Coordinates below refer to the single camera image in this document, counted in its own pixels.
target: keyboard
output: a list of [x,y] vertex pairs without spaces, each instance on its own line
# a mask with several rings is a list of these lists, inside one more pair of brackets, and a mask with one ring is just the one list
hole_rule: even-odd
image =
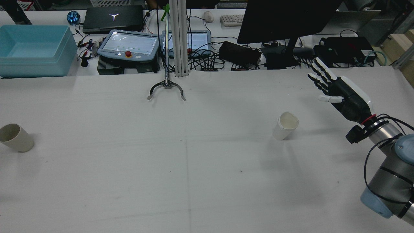
[[220,22],[225,27],[241,26],[244,15],[222,15],[220,16]]

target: light blue plastic bin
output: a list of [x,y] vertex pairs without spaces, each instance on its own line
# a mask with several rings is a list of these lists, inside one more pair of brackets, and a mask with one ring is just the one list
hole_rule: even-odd
[[68,25],[0,27],[0,76],[66,76],[77,46]]

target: white paper cup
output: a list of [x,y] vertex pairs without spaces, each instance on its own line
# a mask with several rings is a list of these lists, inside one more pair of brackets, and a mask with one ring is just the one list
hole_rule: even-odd
[[0,142],[11,149],[26,152],[33,145],[33,138],[18,124],[8,124],[0,129]]
[[285,139],[290,132],[299,125],[298,118],[290,112],[284,112],[277,119],[277,125],[273,130],[273,137],[277,140]]

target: blue cable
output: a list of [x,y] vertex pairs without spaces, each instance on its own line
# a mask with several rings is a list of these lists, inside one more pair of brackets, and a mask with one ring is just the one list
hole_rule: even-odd
[[373,54],[373,53],[379,53],[379,54],[381,54],[382,56],[384,56],[384,60],[385,60],[385,62],[384,62],[384,66],[386,66],[386,65],[387,65],[387,56],[386,56],[383,52],[380,52],[380,51],[372,51],[372,52],[368,53],[368,55],[366,55],[366,56],[365,56],[365,59],[363,60],[363,63],[364,63],[364,64],[366,63],[366,60],[368,59],[368,56],[370,56],[370,55],[371,55],[371,54]]

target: red ring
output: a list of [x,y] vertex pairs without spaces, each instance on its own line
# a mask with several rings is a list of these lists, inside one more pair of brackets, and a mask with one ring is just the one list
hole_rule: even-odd
[[365,119],[365,121],[363,121],[362,123],[361,123],[361,125],[363,125],[365,122],[367,122],[369,119],[371,119],[371,118],[373,118],[373,117],[376,117],[377,116],[377,114],[373,114],[373,115],[371,115],[370,117],[368,117],[367,119]]

